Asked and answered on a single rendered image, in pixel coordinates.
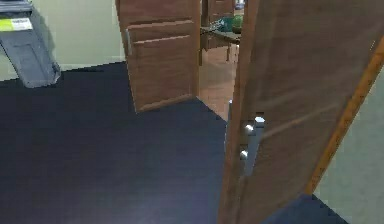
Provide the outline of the dark table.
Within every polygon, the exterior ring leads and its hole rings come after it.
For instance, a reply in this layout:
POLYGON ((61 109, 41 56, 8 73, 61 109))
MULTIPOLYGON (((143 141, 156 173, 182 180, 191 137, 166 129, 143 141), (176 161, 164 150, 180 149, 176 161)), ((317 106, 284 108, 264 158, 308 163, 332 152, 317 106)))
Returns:
POLYGON ((229 61, 231 54, 231 45, 239 45, 241 35, 233 32, 222 32, 217 29, 210 29, 209 27, 200 28, 200 49, 199 49, 199 65, 202 65, 202 52, 208 50, 207 42, 209 36, 214 36, 220 41, 225 42, 226 49, 226 61, 229 61))

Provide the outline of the brown wooden room door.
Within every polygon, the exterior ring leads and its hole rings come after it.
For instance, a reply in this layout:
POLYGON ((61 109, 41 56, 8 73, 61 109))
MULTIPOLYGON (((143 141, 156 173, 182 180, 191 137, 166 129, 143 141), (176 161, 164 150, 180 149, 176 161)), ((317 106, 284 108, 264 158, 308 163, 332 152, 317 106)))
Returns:
POLYGON ((247 0, 217 224, 270 224, 312 198, 384 59, 384 0, 247 0), (253 173, 244 126, 263 116, 253 173))
POLYGON ((115 0, 115 6, 135 111, 194 98, 198 90, 198 1, 115 0), (127 54, 126 28, 132 55, 127 54))

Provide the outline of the green house plant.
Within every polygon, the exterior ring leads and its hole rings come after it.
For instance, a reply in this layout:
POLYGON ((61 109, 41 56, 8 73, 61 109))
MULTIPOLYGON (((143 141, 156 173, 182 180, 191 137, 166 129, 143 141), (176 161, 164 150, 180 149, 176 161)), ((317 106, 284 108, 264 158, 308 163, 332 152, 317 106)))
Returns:
POLYGON ((218 31, 240 34, 242 31, 243 16, 225 16, 217 19, 215 23, 217 24, 218 31))

